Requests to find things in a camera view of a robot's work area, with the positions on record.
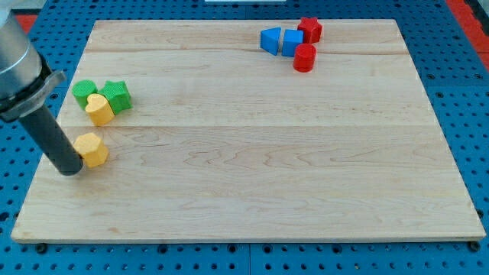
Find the grey flange mount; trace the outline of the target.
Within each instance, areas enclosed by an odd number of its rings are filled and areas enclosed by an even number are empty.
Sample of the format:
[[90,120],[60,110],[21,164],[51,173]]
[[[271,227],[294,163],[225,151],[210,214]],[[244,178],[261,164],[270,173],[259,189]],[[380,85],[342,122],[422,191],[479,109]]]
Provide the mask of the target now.
[[62,70],[52,70],[41,57],[41,72],[35,81],[18,94],[1,100],[1,120],[10,123],[39,109],[46,97],[62,82],[66,75]]

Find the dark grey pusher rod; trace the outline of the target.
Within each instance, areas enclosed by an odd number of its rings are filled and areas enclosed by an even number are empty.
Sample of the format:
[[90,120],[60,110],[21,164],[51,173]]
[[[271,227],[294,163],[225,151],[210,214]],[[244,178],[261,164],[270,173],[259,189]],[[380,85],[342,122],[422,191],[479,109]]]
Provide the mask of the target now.
[[62,175],[73,176],[83,168],[83,159],[46,105],[19,118],[19,121]]

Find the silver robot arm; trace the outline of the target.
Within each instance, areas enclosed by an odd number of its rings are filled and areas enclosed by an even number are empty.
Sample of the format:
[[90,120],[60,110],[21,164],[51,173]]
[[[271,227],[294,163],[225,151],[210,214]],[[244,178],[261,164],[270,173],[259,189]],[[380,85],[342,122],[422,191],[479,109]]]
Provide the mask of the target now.
[[83,159],[76,152],[46,98],[66,80],[52,70],[10,8],[1,8],[1,120],[19,121],[45,156],[64,176],[77,174]]

